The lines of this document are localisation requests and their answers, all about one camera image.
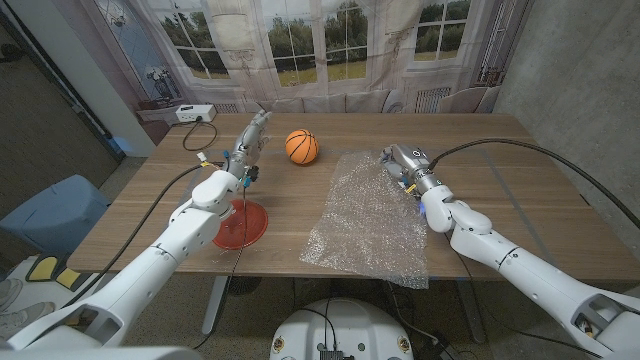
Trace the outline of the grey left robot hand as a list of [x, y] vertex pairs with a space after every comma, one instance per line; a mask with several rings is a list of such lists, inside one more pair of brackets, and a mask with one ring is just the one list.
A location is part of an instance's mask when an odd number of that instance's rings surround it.
[[226, 171], [236, 178], [244, 177], [259, 160], [261, 150], [270, 140], [266, 126], [271, 115], [271, 112], [260, 110], [237, 137], [226, 165]]

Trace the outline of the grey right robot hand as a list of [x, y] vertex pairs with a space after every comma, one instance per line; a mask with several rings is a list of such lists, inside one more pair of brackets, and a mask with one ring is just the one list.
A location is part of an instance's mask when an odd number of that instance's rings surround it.
[[414, 196], [442, 184], [429, 169], [430, 161], [419, 147], [393, 144], [382, 150], [379, 160], [401, 188]]

